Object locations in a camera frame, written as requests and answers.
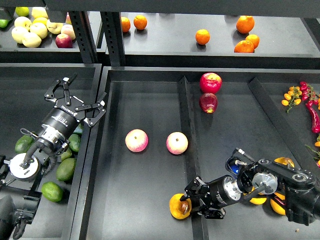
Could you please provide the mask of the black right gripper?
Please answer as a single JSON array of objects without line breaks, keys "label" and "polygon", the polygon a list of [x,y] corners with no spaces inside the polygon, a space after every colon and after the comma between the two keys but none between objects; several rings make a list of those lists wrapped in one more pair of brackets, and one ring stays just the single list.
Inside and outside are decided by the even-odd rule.
[{"label": "black right gripper", "polygon": [[210,182],[204,182],[196,176],[184,188],[180,201],[199,199],[203,205],[192,207],[192,213],[204,216],[206,219],[224,219],[226,211],[223,207],[236,204],[242,197],[237,181],[230,175],[224,175]]}]

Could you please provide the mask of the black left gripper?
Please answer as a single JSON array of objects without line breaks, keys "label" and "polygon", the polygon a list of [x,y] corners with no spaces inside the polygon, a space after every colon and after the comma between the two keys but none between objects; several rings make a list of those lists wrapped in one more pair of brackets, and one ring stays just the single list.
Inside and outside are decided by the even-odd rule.
[{"label": "black left gripper", "polygon": [[[86,123],[90,128],[106,113],[104,108],[106,92],[103,92],[96,103],[85,104],[76,96],[71,96],[69,86],[76,79],[77,73],[73,73],[70,77],[64,77],[62,80],[54,80],[52,85],[44,94],[44,99],[55,103],[54,108],[43,119],[41,126],[45,129],[54,128],[62,136],[69,137],[77,128],[80,122]],[[64,98],[56,98],[55,91],[58,88],[63,89]],[[86,117],[86,113],[98,111],[94,117]]]}]

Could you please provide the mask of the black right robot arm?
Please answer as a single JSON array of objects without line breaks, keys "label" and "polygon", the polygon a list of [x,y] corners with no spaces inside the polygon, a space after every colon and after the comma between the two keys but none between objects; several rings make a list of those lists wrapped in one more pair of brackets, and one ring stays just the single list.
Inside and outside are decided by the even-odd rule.
[{"label": "black right robot arm", "polygon": [[225,161],[229,172],[210,182],[196,176],[178,199],[182,213],[223,219],[224,208],[253,198],[269,197],[290,222],[308,226],[320,218],[320,181],[308,170],[274,160],[254,160],[235,148]]}]

